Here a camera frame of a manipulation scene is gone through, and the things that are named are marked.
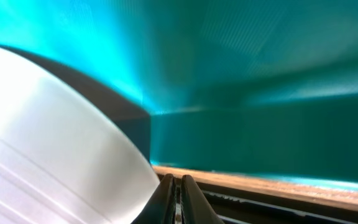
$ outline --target teal surface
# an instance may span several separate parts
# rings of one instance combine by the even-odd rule
[[[356,0],[0,0],[0,44],[145,108],[154,164],[358,182]]]

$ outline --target teal panel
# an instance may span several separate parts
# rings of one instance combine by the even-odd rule
[[[358,0],[0,0],[0,44],[145,108],[155,164],[358,182]]]

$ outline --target white curved surface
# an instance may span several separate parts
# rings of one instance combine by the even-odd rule
[[[130,223],[157,185],[91,103],[0,49],[0,223]]]

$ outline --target wooden board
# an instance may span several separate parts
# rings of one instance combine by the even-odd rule
[[[233,189],[274,195],[305,202],[358,211],[358,192],[342,189],[327,189],[276,180],[258,179],[238,175],[218,174],[189,169],[153,166],[158,174],[173,174],[181,178],[190,174],[197,182],[220,185]]]

